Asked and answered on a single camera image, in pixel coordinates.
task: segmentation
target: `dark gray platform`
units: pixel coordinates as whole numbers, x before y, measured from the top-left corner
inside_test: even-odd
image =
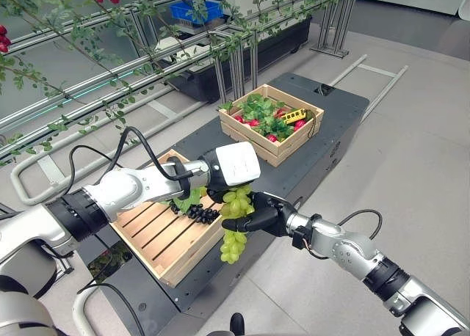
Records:
[[[320,95],[315,92],[320,83],[291,73],[283,74],[269,84],[324,109],[325,114],[319,133],[279,167],[274,168],[260,159],[261,178],[253,183],[253,189],[268,191],[291,201],[301,196],[308,198],[343,157],[369,101],[335,89],[328,95]],[[208,150],[230,143],[233,140],[222,133],[217,118],[173,148],[187,158],[196,159]],[[110,227],[103,229],[100,236],[108,244],[119,239]],[[220,261],[220,243],[216,244],[177,288],[159,284],[135,257],[107,282],[115,284],[129,299],[147,335],[157,335],[165,326],[161,335],[191,335],[271,241],[272,238],[263,232],[252,235],[242,258],[232,266]],[[89,238],[79,249],[79,254],[85,263],[89,263],[102,251],[103,247],[96,239]],[[136,335],[137,328],[122,302],[109,291],[104,292],[130,333]]]

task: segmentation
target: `black cable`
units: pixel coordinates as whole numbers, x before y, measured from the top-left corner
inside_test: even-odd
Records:
[[[129,309],[129,312],[132,314],[132,318],[134,318],[135,324],[137,325],[137,328],[139,329],[139,333],[141,336],[145,336],[144,329],[142,328],[142,324],[139,321],[139,318],[137,317],[137,314],[135,313],[134,309],[132,308],[131,304],[129,301],[126,299],[126,297],[113,285],[110,285],[109,283],[94,283],[92,285],[88,285],[83,287],[81,290],[79,290],[76,294],[80,294],[87,288],[93,288],[93,287],[108,287],[111,288],[124,302],[126,305],[127,309]]]
[[[111,264],[112,262],[112,259],[114,258],[114,255],[112,253],[112,250],[111,248],[98,236],[98,234],[94,234],[94,236],[96,237],[96,239],[98,239],[100,241],[101,244],[103,244],[103,246],[106,248],[106,250],[111,254],[111,256],[109,257],[109,260],[108,262],[106,263],[105,266],[103,266],[103,268],[101,268],[101,270],[91,279],[91,281],[89,281],[85,287],[91,285],[92,283],[94,283],[103,273],[104,271],[109,267],[109,264]]]
[[[64,190],[62,195],[66,195],[71,190],[73,183],[75,182],[75,163],[73,162],[73,154],[80,148],[85,148],[94,151],[95,153],[103,156],[104,158],[107,158],[109,161],[112,161],[112,159],[108,155],[103,154],[100,150],[97,150],[94,147],[89,147],[88,145],[77,145],[76,147],[74,147],[68,154],[68,162],[70,163],[70,182],[68,183],[68,186]]]
[[[378,223],[377,223],[377,227],[375,228],[375,231],[369,236],[369,239],[374,239],[375,236],[377,236],[377,234],[380,232],[380,229],[382,228],[382,223],[383,223],[383,217],[382,217],[382,214],[377,211],[377,210],[374,210],[374,209],[362,209],[362,210],[357,210],[355,212],[353,212],[352,214],[346,216],[344,219],[342,219],[337,225],[338,226],[342,226],[343,224],[347,223],[348,221],[350,221],[353,217],[361,214],[361,213],[374,213],[375,215],[377,215],[378,217]],[[308,247],[308,244],[307,244],[307,241],[305,241],[305,245],[306,245],[306,248],[308,250],[308,253],[316,258],[316,259],[319,259],[319,260],[327,260],[329,259],[329,257],[322,257],[322,256],[319,256],[317,254],[315,254],[309,247]]]
[[[341,222],[338,223],[338,226],[342,226],[346,222],[350,221],[354,216],[359,215],[360,213],[374,213],[377,215],[379,221],[377,223],[377,228],[375,228],[375,231],[369,236],[370,239],[374,239],[375,236],[380,232],[380,229],[382,228],[382,222],[383,222],[383,217],[382,214],[374,209],[362,209],[362,210],[357,210],[350,214],[349,216],[345,217]]]
[[[176,175],[176,176],[172,176],[172,175],[167,174],[165,172],[165,170],[163,169],[162,165],[159,163],[159,159],[153,153],[152,148],[148,144],[147,139],[144,137],[144,135],[137,128],[132,127],[132,126],[128,126],[124,129],[123,133],[120,136],[119,144],[117,145],[116,153],[112,157],[111,164],[109,164],[109,166],[104,171],[104,174],[101,175],[101,177],[98,179],[98,181],[96,183],[99,183],[101,181],[101,179],[103,178],[103,176],[114,168],[114,166],[118,162],[120,154],[123,151],[124,144],[126,143],[126,138],[127,138],[128,134],[130,132],[134,133],[137,136],[137,138],[139,138],[139,140],[141,141],[142,146],[144,147],[145,151],[150,156],[150,159],[152,160],[153,164],[160,171],[160,173],[163,175],[163,177],[167,178],[168,180],[182,180],[182,179],[185,179],[185,178],[192,177],[194,175],[194,173],[192,173],[192,171],[186,171],[186,172],[181,173],[180,175]]]

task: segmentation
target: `silver robot arm segment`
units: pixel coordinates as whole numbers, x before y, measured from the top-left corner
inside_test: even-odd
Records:
[[[309,248],[334,260],[382,299],[394,316],[402,317],[402,335],[470,335],[470,323],[462,314],[423,282],[406,274],[368,237],[312,217],[293,213],[286,226],[289,235],[294,236],[300,227],[311,227]]]

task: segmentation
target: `green grapes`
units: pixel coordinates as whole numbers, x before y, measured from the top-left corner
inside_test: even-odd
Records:
[[[237,219],[255,211],[251,205],[248,194],[251,193],[250,185],[231,189],[223,196],[224,205],[220,209],[222,220]],[[233,264],[240,258],[247,243],[246,233],[224,230],[223,245],[220,247],[221,261]]]

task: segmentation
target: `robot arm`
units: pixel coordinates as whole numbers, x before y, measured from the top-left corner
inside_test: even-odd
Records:
[[[468,335],[470,323],[463,315],[423,282],[406,274],[365,235],[348,232],[318,214],[304,216],[272,194],[254,194],[253,204],[254,213],[225,220],[223,227],[287,235],[298,249],[314,250],[335,261],[382,299],[394,316],[402,317],[399,330],[404,336]]]

